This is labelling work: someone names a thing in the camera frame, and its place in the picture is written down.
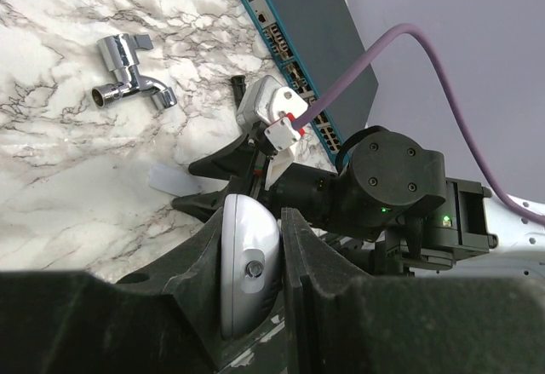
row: silver screw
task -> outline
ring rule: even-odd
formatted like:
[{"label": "silver screw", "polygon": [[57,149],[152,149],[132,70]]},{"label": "silver screw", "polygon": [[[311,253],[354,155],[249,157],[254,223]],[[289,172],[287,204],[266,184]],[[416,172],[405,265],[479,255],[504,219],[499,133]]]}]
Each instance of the silver screw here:
[{"label": "silver screw", "polygon": [[263,274],[263,265],[258,261],[248,263],[246,265],[246,274],[253,279],[259,278]]}]

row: faucet handle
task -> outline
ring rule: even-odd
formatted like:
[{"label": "faucet handle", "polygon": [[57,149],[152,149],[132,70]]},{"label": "faucet handle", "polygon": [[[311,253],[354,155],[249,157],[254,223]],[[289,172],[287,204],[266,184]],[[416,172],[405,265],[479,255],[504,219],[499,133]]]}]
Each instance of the faucet handle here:
[{"label": "faucet handle", "polygon": [[150,35],[133,35],[132,39],[135,49],[153,49],[153,43],[150,39]]}]

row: cable connector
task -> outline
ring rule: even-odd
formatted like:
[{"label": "cable connector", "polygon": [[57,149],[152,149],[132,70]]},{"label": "cable connector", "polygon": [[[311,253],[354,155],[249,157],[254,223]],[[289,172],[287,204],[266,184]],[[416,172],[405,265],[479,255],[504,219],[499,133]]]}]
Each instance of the cable connector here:
[{"label": "cable connector", "polygon": [[281,119],[275,121],[265,130],[265,137],[271,142],[274,149],[278,152],[290,148],[296,144],[304,135],[304,129],[294,129],[291,122],[295,120],[292,113],[286,114]]}]

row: chrome faucet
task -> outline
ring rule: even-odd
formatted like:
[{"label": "chrome faucet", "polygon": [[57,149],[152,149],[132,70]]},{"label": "chrome faucet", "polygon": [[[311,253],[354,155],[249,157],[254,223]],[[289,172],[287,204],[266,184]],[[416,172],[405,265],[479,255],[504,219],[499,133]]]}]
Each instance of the chrome faucet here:
[{"label": "chrome faucet", "polygon": [[91,95],[98,107],[109,106],[116,100],[142,93],[150,95],[157,109],[175,106],[174,91],[156,78],[141,76],[138,72],[136,49],[153,49],[149,35],[108,36],[98,42],[100,52],[109,72],[115,74],[117,84],[94,87]]}]

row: white marble countertop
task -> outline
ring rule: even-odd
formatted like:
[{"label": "white marble countertop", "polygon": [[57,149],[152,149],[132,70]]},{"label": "white marble countertop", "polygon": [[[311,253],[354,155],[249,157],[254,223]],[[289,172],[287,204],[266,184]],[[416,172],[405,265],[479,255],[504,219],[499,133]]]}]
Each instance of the white marble countertop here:
[{"label": "white marble countertop", "polygon": [[[90,89],[112,81],[96,40],[121,32],[152,37],[141,72],[177,106],[95,107]],[[0,55],[0,269],[109,281],[200,228],[147,185],[151,166],[187,167],[234,140],[232,75],[283,80],[239,0],[0,0]],[[312,131],[304,142],[298,161],[330,168]]]}]

